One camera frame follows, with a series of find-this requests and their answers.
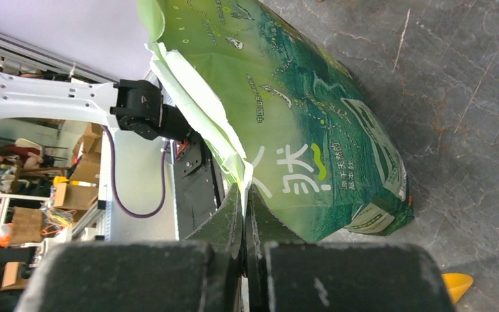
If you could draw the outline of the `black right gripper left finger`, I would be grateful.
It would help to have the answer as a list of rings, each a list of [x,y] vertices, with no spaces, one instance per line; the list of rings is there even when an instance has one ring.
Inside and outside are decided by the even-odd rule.
[[[71,242],[50,249],[17,311],[242,311],[242,207],[220,208],[179,241]]]

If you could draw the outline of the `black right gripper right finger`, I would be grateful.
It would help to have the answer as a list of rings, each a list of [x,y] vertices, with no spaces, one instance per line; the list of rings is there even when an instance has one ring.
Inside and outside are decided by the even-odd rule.
[[[252,311],[453,311],[425,249],[391,242],[305,242],[248,191],[246,275]]]

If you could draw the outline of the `yellow plastic scoop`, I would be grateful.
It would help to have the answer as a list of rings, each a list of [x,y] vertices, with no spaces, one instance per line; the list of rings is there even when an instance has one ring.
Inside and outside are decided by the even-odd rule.
[[[442,278],[453,304],[461,299],[474,282],[472,276],[462,273],[444,273]]]

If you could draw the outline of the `green litter bag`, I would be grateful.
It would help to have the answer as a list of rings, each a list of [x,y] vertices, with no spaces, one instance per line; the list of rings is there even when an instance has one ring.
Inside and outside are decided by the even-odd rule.
[[[260,1],[139,1],[151,69],[229,184],[302,239],[390,235],[407,172],[347,69]]]

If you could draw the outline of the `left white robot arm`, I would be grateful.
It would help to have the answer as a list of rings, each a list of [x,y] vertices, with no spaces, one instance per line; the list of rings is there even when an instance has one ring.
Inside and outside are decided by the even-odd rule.
[[[191,132],[180,110],[165,104],[161,86],[147,80],[79,84],[0,71],[0,120],[11,118],[95,123],[146,140],[183,141]]]

